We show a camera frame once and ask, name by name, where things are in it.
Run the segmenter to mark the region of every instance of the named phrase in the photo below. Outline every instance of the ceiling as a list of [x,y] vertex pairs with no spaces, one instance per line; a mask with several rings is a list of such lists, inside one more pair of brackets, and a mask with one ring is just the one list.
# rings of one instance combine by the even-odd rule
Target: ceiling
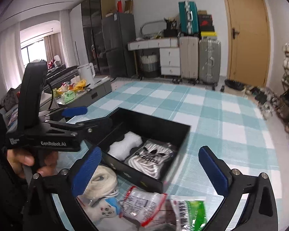
[[27,46],[44,36],[52,35],[61,32],[59,21],[49,21],[41,24],[34,25],[20,31],[20,45],[21,47]]

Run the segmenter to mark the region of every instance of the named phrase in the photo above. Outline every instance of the teal suitcase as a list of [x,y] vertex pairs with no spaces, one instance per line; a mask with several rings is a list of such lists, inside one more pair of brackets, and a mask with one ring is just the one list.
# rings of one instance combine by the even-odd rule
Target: teal suitcase
[[179,2],[181,30],[187,35],[198,35],[198,12],[195,2]]

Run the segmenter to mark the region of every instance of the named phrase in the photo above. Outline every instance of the human hand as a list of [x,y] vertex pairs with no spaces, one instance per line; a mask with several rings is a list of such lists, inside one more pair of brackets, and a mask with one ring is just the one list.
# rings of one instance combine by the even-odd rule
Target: human hand
[[[25,173],[22,165],[33,166],[34,158],[32,154],[22,148],[8,149],[7,159],[14,172],[22,179],[25,179]],[[53,151],[48,154],[44,160],[45,165],[37,170],[42,176],[52,176],[55,174],[55,167],[57,165],[58,152]]]

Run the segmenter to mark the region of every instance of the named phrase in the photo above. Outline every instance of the black cable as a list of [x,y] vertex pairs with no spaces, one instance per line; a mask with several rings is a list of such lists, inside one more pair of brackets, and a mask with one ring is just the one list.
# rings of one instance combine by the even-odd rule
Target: black cable
[[50,83],[46,80],[46,83],[48,84],[48,86],[50,87],[50,90],[51,90],[51,102],[50,102],[50,105],[49,105],[49,108],[48,110],[50,110],[51,106],[52,106],[52,102],[54,100],[54,92],[52,91],[52,87],[50,85]]

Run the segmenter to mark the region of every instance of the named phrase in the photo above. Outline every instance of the teal and white tablecloth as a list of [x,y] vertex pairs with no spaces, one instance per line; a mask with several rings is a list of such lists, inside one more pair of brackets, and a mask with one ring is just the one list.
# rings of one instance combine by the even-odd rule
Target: teal and white tablecloth
[[[281,217],[281,178],[270,133],[260,110],[246,98],[196,87],[149,82],[131,82],[111,92],[88,107],[84,116],[69,123],[108,115],[117,107],[181,122],[191,126],[188,151],[167,193],[178,196],[206,197],[211,218],[223,200],[216,194],[198,161],[199,148],[207,145],[215,155],[243,174],[269,175]],[[58,170],[71,165],[87,151],[82,143],[78,153],[61,153]],[[120,180],[121,193],[130,183]],[[241,215],[247,194],[229,224],[233,229]]]

